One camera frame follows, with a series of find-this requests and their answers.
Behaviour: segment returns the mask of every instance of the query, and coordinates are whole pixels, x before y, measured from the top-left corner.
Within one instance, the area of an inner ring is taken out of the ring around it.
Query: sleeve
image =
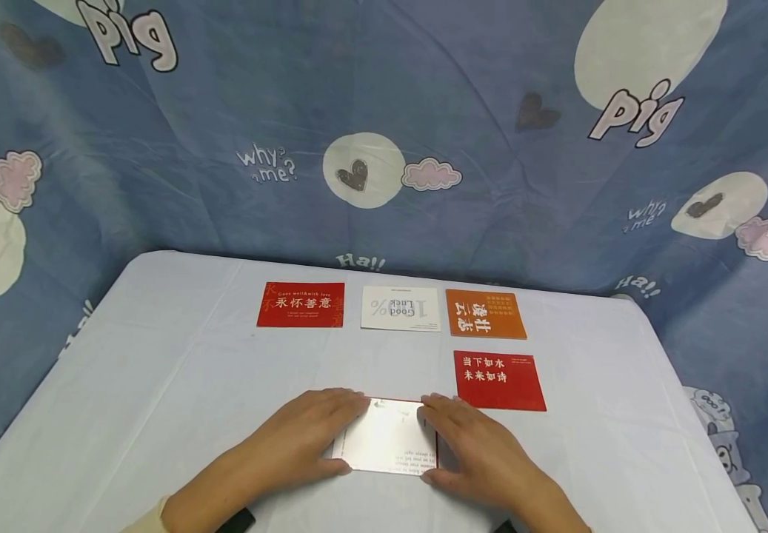
[[[157,506],[120,533],[168,533],[161,522],[161,511],[164,511],[167,500],[166,497],[160,499]]]

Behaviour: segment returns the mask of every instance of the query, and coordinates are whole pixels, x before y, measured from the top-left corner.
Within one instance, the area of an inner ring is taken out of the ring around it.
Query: black object
[[[253,517],[253,513],[244,507],[241,511],[236,512],[230,520],[224,522],[216,533],[244,533],[254,523],[256,523],[256,518]]]
[[[517,529],[514,529],[514,524],[511,523],[511,520],[506,520],[493,533],[517,533]]]

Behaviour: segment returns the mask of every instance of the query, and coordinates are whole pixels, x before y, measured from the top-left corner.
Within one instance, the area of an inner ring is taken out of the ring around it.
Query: white card
[[[361,327],[441,331],[438,290],[417,286],[365,286]]]
[[[333,459],[354,470],[419,476],[438,465],[436,432],[419,421],[422,403],[372,398],[364,415],[339,433]]]

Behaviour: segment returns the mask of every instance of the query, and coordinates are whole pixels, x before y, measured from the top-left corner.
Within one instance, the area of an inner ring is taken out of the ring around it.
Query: fabric backdrop
[[[768,0],[0,0],[0,436],[156,249],[630,299],[768,532]]]

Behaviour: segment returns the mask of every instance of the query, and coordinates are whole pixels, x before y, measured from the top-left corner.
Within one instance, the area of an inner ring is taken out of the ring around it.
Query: card
[[[344,283],[268,281],[258,327],[342,327]]]
[[[446,308],[454,336],[526,338],[513,292],[446,289]]]
[[[418,286],[365,286],[361,327],[441,331],[438,290]]]
[[[372,398],[364,415],[333,441],[334,459],[354,470],[419,476],[438,465],[436,432],[416,410],[422,403]]]
[[[479,409],[546,411],[531,355],[455,352],[458,396]]]

